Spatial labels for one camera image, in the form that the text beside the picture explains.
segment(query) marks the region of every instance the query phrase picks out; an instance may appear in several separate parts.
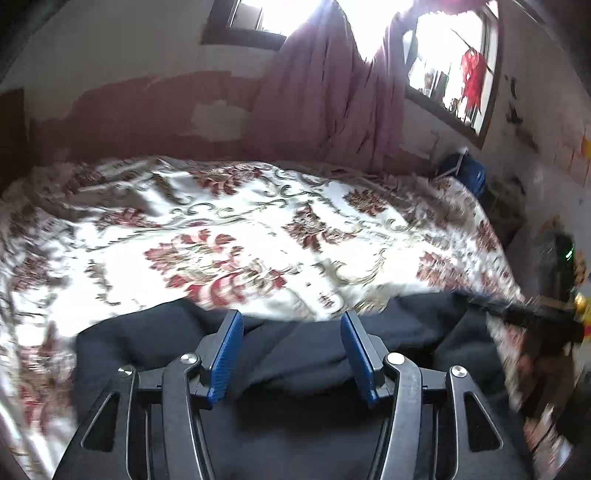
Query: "bed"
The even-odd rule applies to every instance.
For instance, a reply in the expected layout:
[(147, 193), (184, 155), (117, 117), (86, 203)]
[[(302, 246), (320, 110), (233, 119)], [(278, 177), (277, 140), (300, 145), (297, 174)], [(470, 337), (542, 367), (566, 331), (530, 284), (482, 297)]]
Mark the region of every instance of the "bed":
[[(520, 298), (452, 178), (149, 157), (36, 167), (3, 199), (0, 424), (34, 479), (51, 478), (76, 428), (72, 340), (103, 319), (184, 296), (309, 321), (420, 291)], [(489, 329), (517, 406), (520, 334)]]

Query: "metal screw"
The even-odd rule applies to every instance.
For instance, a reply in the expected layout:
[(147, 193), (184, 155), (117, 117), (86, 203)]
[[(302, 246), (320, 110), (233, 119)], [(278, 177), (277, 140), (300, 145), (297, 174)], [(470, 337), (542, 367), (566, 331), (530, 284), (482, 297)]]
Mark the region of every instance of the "metal screw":
[(468, 374), (468, 370), (464, 367), (460, 367), (460, 365), (454, 365), (452, 367), (452, 375), (458, 378), (464, 378)]
[(185, 365), (192, 365), (197, 361), (197, 355), (194, 353), (184, 353), (181, 355), (181, 363)]
[(131, 365), (124, 365), (122, 367), (119, 367), (119, 376), (120, 377), (128, 377), (133, 373), (134, 369)]
[(398, 352), (389, 353), (386, 359), (393, 365), (402, 365), (404, 363), (404, 355)]

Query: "blue rubber pad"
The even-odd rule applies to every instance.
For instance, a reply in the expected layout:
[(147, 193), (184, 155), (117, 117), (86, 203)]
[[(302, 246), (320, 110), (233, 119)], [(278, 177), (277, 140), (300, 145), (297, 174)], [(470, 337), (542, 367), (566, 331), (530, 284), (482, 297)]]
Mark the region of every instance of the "blue rubber pad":
[(368, 406), (373, 407), (378, 402), (378, 394), (374, 386), (374, 373), (346, 313), (340, 317), (340, 338), (345, 347), (347, 360), (349, 360), (361, 398), (367, 402)]
[(212, 364), (211, 383), (207, 392), (207, 403), (210, 407), (213, 407), (226, 394), (243, 336), (244, 322), (242, 314), (237, 312)]

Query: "black fabric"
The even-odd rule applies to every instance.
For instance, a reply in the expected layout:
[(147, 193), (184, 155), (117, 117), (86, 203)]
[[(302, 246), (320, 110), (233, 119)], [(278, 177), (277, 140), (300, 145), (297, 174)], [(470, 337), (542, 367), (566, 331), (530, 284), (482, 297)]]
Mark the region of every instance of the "black fabric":
[[(76, 340), (73, 389), (79, 419), (119, 366), (163, 367), (195, 350), (224, 315), (177, 300), (82, 332)], [(245, 337), (226, 398), (212, 411), (202, 411), (216, 479), (365, 479), (388, 412), (370, 411), (360, 399), (339, 322), (244, 320)], [(532, 472), (485, 317), (468, 310), (462, 295), (394, 298), (383, 312), (361, 320), (389, 351), (403, 353), (420, 367), (465, 366)], [(429, 429), (428, 409), (425, 413), (423, 427)], [(422, 442), (421, 448), (428, 445)], [(417, 478), (427, 470), (419, 465)]]

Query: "brown window frame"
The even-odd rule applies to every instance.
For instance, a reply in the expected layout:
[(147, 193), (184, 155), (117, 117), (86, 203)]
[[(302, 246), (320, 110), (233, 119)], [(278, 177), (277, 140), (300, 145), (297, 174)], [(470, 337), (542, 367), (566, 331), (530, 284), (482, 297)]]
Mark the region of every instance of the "brown window frame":
[[(262, 48), (264, 50), (279, 50), (287, 38), (271, 32), (260, 30), (247, 30), (244, 28), (232, 28), (231, 20), (236, 12), (239, 0), (214, 0), (207, 24), (203, 30), (202, 45), (233, 45), (240, 47)], [(477, 148), (482, 148), (491, 125), (492, 114), (495, 109), (496, 97), (501, 79), (503, 49), (504, 49), (504, 12), (502, 3), (498, 2), (499, 17), (497, 20), (498, 42), (496, 48), (495, 71), (492, 79), (491, 94), (486, 105), (486, 112), (482, 121), (480, 132), (465, 125), (444, 107), (435, 103), (407, 84), (406, 98), (431, 113), (439, 120), (452, 127), (455, 131), (467, 138)]]

